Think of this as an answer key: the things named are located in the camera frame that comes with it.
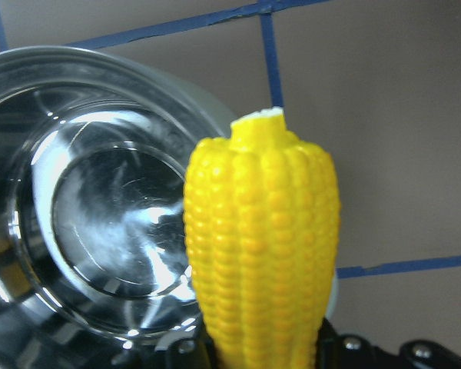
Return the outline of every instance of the metal screw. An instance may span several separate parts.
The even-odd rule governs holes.
[[[182,354],[190,354],[197,348],[197,344],[193,340],[184,340],[177,346],[177,352]]]
[[[430,347],[426,346],[425,344],[416,344],[413,346],[412,351],[416,357],[420,357],[422,359],[428,359],[432,356]]]
[[[362,341],[357,337],[347,337],[343,340],[347,350],[359,350],[362,347]]]

